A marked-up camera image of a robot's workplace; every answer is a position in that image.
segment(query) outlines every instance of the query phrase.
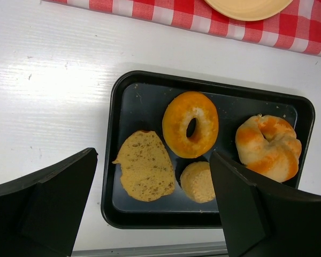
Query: white tabletop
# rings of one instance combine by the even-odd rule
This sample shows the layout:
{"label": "white tabletop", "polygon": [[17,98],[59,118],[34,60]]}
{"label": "white tabletop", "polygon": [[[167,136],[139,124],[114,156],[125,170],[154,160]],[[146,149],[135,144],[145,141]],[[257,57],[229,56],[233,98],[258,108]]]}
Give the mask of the white tabletop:
{"label": "white tabletop", "polygon": [[40,0],[0,1],[0,183],[95,147],[75,250],[224,240],[219,229],[119,230],[102,218],[110,93],[130,70],[309,98],[316,122],[300,189],[321,194],[320,57]]}

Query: yellow plate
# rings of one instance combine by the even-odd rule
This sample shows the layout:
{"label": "yellow plate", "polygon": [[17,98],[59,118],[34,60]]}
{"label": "yellow plate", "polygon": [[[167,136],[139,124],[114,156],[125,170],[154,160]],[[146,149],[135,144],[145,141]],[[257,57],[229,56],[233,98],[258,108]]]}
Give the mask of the yellow plate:
{"label": "yellow plate", "polygon": [[263,20],[274,16],[293,0],[205,0],[223,15],[243,21]]}

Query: checkered tablecloth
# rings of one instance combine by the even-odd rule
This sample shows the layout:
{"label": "checkered tablecloth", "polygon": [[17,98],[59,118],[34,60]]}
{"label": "checkered tablecloth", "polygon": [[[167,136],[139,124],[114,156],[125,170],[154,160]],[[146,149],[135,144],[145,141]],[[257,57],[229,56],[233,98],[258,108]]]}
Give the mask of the checkered tablecloth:
{"label": "checkered tablecloth", "polygon": [[51,0],[191,31],[321,56],[321,0],[293,0],[277,15],[243,22],[204,0]]}

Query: baking tray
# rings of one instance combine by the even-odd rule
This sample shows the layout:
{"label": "baking tray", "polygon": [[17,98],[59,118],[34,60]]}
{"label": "baking tray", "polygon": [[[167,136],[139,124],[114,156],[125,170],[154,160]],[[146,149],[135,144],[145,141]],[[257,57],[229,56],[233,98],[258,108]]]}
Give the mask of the baking tray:
{"label": "baking tray", "polygon": [[[183,159],[166,145],[162,119],[168,104],[179,94],[191,90],[202,92],[215,104],[219,114],[219,134],[209,152],[197,159]],[[220,228],[216,201],[200,204],[190,200],[179,185],[179,177],[188,164],[209,160],[213,150],[239,161],[234,143],[236,130],[250,116],[257,114],[282,117],[295,128],[302,143],[299,171],[285,184],[297,188],[315,120],[314,107],[308,99],[144,71],[124,74],[115,83],[111,94],[101,203],[105,220],[124,229]],[[137,130],[155,131],[175,168],[174,193],[157,201],[141,202],[128,196],[120,183],[120,165],[112,164],[123,142]]]}

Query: pastry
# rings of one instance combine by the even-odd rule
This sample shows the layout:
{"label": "pastry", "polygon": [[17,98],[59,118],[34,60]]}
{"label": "pastry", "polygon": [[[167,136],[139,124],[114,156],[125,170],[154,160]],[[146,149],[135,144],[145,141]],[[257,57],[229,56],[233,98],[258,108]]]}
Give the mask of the pastry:
{"label": "pastry", "polygon": [[282,118],[252,116],[238,128],[235,144],[241,163],[275,181],[289,180],[299,170],[301,142]]}

